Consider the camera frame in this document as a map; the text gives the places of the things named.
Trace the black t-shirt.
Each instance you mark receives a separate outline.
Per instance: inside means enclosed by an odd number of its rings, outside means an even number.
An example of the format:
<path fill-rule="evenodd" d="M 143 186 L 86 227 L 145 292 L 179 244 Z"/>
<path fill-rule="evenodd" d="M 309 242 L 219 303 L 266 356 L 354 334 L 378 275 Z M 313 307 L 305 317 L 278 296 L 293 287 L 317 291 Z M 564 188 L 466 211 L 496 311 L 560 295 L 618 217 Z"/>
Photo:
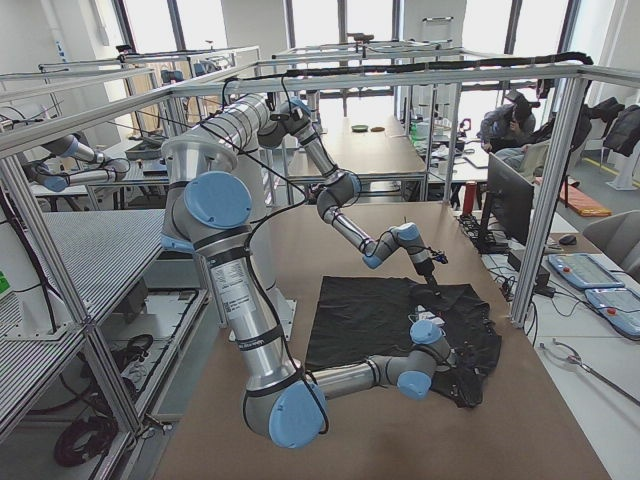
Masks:
<path fill-rule="evenodd" d="M 356 363 L 375 354 L 405 356 L 410 328 L 428 312 L 442 320 L 452 348 L 472 348 L 475 369 L 437 372 L 432 389 L 459 407 L 483 401 L 483 382 L 497 366 L 501 336 L 490 305 L 469 284 L 441 285 L 434 296 L 408 278 L 324 277 L 305 359 L 312 372 Z"/>

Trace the red bottle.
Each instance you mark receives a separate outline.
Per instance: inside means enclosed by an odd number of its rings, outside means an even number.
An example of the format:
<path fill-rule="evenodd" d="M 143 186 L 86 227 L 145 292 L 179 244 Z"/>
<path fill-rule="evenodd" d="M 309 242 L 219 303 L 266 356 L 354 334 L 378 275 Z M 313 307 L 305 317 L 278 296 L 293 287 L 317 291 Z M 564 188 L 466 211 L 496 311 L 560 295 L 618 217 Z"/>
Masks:
<path fill-rule="evenodd" d="M 476 200 L 477 183 L 468 181 L 465 183 L 464 199 L 462 204 L 462 214 L 469 216 L 474 210 Z"/>

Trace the black computer monitor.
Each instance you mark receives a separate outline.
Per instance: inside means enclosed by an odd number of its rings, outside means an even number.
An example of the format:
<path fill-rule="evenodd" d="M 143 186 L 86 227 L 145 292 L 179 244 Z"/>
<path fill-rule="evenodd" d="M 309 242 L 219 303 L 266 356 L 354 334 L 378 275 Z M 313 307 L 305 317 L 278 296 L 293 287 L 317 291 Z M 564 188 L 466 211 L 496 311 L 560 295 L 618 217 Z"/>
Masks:
<path fill-rule="evenodd" d="M 493 240 L 489 231 L 490 217 L 501 225 L 508 238 L 525 245 L 529 234 L 534 187 L 495 155 L 489 155 L 486 198 L 476 238 L 481 254 L 503 253 L 505 243 Z"/>

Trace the metal reacher grabber tool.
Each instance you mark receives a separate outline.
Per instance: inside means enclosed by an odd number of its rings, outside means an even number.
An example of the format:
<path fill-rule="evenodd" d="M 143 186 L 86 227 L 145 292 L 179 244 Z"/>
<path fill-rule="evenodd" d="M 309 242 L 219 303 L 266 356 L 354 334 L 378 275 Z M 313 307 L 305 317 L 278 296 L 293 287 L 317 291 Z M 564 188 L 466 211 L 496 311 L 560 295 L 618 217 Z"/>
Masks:
<path fill-rule="evenodd" d="M 553 338 L 550 342 L 540 342 L 538 347 L 542 351 L 545 351 L 547 354 L 549 354 L 552 358 L 580 368 L 587 374 L 593 376 L 598 381 L 611 388 L 613 391 L 626 398 L 635 406 L 639 406 L 639 399 L 637 397 L 613 382 L 611 379 L 601 374 L 592 366 L 585 363 L 579 352 L 569 344 Z"/>

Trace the blue teach pendant far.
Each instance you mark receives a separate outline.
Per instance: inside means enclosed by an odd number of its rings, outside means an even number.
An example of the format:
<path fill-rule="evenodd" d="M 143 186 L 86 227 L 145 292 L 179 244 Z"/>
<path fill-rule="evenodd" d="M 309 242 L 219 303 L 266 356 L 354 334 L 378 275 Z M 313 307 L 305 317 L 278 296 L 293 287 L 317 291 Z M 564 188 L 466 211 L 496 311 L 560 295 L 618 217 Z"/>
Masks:
<path fill-rule="evenodd" d="M 564 280 L 580 290 L 623 288 L 625 284 L 591 254 L 549 254 L 547 261 Z"/>

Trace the blue teach pendant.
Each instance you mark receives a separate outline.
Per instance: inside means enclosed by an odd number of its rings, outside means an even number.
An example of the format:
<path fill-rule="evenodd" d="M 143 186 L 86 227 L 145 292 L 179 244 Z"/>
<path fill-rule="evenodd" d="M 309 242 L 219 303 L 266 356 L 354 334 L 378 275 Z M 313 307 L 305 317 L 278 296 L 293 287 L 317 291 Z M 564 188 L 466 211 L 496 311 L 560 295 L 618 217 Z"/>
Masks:
<path fill-rule="evenodd" d="M 547 261 L 564 280 L 580 290 L 623 288 L 625 284 L 591 254 L 549 254 Z"/>
<path fill-rule="evenodd" d="M 639 339 L 639 294 L 627 288 L 599 288 L 584 291 L 594 307 L 621 335 Z"/>

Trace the computer mouse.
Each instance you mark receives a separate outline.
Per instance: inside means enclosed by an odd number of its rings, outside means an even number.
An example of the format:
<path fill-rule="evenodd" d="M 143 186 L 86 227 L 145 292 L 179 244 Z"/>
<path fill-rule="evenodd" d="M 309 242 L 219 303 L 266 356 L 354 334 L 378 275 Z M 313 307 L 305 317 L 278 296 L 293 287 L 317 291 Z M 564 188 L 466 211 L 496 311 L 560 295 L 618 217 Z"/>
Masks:
<path fill-rule="evenodd" d="M 577 244 L 577 237 L 573 234 L 566 234 L 558 239 L 558 243 L 562 246 L 574 246 Z"/>

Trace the seated person with mask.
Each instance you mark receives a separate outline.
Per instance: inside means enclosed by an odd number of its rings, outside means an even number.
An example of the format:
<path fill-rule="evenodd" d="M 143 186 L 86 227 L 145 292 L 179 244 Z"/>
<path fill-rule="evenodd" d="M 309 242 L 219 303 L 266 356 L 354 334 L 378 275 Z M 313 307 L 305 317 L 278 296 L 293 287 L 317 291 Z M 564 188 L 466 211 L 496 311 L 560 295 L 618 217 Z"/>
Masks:
<path fill-rule="evenodd" d="M 509 91 L 505 98 L 507 102 L 487 112 L 480 123 L 477 137 L 487 153 L 521 147 L 535 129 L 533 104 L 517 90 Z"/>

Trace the blue teach pendant near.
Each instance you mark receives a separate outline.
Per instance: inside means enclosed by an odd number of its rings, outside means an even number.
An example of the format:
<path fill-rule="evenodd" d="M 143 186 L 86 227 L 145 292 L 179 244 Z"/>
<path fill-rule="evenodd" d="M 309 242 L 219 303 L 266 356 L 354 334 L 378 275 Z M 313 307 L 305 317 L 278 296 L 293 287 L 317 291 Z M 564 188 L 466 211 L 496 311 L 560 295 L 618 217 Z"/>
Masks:
<path fill-rule="evenodd" d="M 599 288 L 584 291 L 594 307 L 621 335 L 639 339 L 639 294 L 627 288 Z"/>

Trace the aluminium cage frame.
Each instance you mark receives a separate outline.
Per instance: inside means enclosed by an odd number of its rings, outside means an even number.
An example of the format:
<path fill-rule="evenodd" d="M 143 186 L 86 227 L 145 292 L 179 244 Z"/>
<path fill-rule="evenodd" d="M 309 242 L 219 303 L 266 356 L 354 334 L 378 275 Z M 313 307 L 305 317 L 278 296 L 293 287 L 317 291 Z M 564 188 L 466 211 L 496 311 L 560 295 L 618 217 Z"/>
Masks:
<path fill-rule="evenodd" d="M 359 192 L 355 176 L 331 159 L 310 117 L 299 105 L 286 100 L 275 106 L 271 94 L 316 86 L 348 87 L 358 81 L 414 86 L 533 78 L 562 79 L 566 83 L 566 91 L 552 133 L 549 159 L 533 215 L 535 228 L 528 238 L 525 267 L 532 270 L 542 255 L 543 241 L 560 191 L 560 174 L 568 163 L 569 143 L 589 82 L 637 85 L 639 76 L 636 72 L 596 67 L 589 57 L 578 52 L 362 68 L 300 69 L 255 78 L 245 78 L 237 70 L 228 70 L 215 76 L 158 88 L 82 115 L 50 121 L 22 133 L 8 135 L 1 143 L 4 184 L 1 192 L 2 267 L 12 284 L 23 279 L 36 280 L 34 291 L 27 294 L 23 302 L 18 331 L 30 341 L 46 336 L 61 337 L 73 325 L 79 326 L 86 335 L 95 334 L 87 307 L 69 278 L 26 176 L 15 160 L 15 154 L 29 143 L 58 141 L 64 132 L 76 126 L 100 122 L 137 106 L 191 96 L 198 91 L 221 95 L 237 93 L 235 102 L 224 105 L 218 113 L 168 140 L 192 134 L 224 148 L 233 147 L 238 165 L 251 141 L 266 143 L 287 135 L 295 137 L 325 181 L 316 203 L 319 217 L 358 250 L 368 267 L 379 267 L 398 250 L 404 250 L 411 261 L 414 254 L 424 252 L 432 258 L 435 266 L 445 257 L 426 246 L 415 224 L 390 227 L 374 237 L 345 215 L 344 205 L 352 202 Z"/>

